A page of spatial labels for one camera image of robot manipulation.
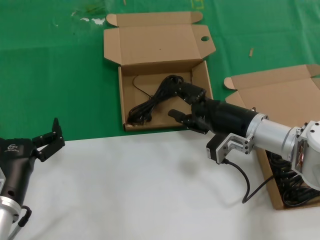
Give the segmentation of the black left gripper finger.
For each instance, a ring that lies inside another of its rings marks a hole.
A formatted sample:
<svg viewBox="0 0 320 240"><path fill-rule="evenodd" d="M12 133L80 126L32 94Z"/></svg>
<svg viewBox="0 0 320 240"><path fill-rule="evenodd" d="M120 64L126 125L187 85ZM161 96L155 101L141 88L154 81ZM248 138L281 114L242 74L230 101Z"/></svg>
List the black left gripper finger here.
<svg viewBox="0 0 320 240"><path fill-rule="evenodd" d="M41 162L45 162L62 149L65 146L65 140L58 118L54 118L51 132L33 138L32 143L35 146L33 155Z"/></svg>

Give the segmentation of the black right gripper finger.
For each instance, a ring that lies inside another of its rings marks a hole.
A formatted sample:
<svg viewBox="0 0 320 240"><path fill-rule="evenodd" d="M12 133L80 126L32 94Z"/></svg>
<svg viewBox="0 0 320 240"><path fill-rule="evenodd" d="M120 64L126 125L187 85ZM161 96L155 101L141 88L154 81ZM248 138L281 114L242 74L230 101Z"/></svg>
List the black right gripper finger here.
<svg viewBox="0 0 320 240"><path fill-rule="evenodd" d="M175 88L175 94L189 105L204 99L206 92L207 91L204 88L188 82L180 83Z"/></svg>
<svg viewBox="0 0 320 240"><path fill-rule="evenodd" d="M197 132L197 133L205 135L209 131L209 129L207 129L205 126L203 126L199 122L197 122L193 118L192 114L185 114L185 113L178 111L176 109L171 109L168 112L168 116L174 118L176 122L182 124L188 130L191 130L193 132Z"/></svg>

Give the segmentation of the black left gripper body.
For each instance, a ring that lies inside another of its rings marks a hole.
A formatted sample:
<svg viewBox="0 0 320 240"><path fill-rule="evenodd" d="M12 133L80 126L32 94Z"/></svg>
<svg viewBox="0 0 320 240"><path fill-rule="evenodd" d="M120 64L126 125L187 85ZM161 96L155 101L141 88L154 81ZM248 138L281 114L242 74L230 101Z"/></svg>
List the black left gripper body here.
<svg viewBox="0 0 320 240"><path fill-rule="evenodd" d="M0 140L0 169L5 182L0 192L3 197L23 203L35 165L36 146L31 139Z"/></svg>

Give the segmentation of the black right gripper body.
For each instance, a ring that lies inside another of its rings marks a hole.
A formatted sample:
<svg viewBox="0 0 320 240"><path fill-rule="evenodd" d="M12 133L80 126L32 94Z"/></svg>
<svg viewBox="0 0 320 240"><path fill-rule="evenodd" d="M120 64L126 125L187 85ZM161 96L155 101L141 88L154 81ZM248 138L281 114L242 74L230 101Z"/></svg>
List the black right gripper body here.
<svg viewBox="0 0 320 240"><path fill-rule="evenodd" d="M202 131L245 137L257 112L225 101L205 99L191 105L192 120Z"/></svg>

